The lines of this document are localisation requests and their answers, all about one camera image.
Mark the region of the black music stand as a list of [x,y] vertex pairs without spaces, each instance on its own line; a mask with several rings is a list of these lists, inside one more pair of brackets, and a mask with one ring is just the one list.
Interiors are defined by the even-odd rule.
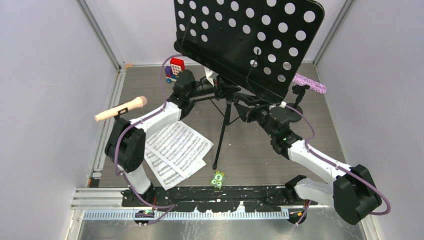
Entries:
[[282,102],[325,17],[314,0],[176,0],[174,49],[269,104]]

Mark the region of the sheet music page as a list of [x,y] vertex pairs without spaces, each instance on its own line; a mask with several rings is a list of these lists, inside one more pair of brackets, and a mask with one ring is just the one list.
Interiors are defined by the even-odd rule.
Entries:
[[195,164],[213,147],[213,142],[188,126],[177,121],[165,126],[148,138],[145,157],[158,157],[171,169],[186,178]]
[[195,174],[201,168],[206,166],[206,163],[203,159],[198,160],[196,163],[194,163],[192,165],[193,169],[190,170],[188,176],[183,177],[176,170],[174,170],[168,163],[161,160],[158,156],[156,156],[150,150],[145,150],[144,160],[147,162],[150,169],[153,171],[154,175],[156,176],[157,180],[159,181],[160,185],[165,190],[169,190],[169,189],[175,187],[176,185],[180,184],[184,180],[191,177],[193,174]]

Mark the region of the beige microphone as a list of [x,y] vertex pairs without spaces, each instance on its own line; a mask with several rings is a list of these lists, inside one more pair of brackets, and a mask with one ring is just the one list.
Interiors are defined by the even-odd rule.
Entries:
[[99,114],[94,116],[94,119],[96,122],[106,120],[106,119],[114,117],[117,114],[117,111],[123,108],[128,108],[128,111],[131,111],[133,109],[144,107],[147,104],[147,102],[148,101],[145,96],[138,96],[131,101],[125,102],[123,104],[117,105],[103,112],[100,112]]

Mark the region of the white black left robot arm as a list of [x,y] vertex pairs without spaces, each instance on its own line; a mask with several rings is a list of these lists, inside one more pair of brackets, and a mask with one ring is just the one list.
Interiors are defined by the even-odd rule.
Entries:
[[104,153],[115,164],[117,174],[123,174],[129,182],[134,200],[141,207],[153,202],[149,190],[152,183],[143,169],[146,140],[165,128],[189,115],[196,102],[213,98],[234,97],[241,88],[228,79],[217,75],[212,81],[207,77],[196,80],[190,70],[182,70],[176,76],[172,94],[162,106],[135,120],[122,118],[130,108],[119,105],[114,125],[106,143]]

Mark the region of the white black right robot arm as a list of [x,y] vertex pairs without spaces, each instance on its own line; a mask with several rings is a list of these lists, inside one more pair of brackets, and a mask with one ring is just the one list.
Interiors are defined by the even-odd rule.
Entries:
[[304,117],[291,104],[271,104],[244,93],[238,93],[233,104],[243,122],[257,122],[270,136],[278,155],[308,168],[323,180],[317,182],[299,175],[287,182],[285,198],[291,205],[313,201],[334,209],[345,222],[356,225],[368,215],[377,215],[376,209],[387,201],[366,167],[335,160],[309,144],[313,136],[303,139],[291,130],[289,114]]

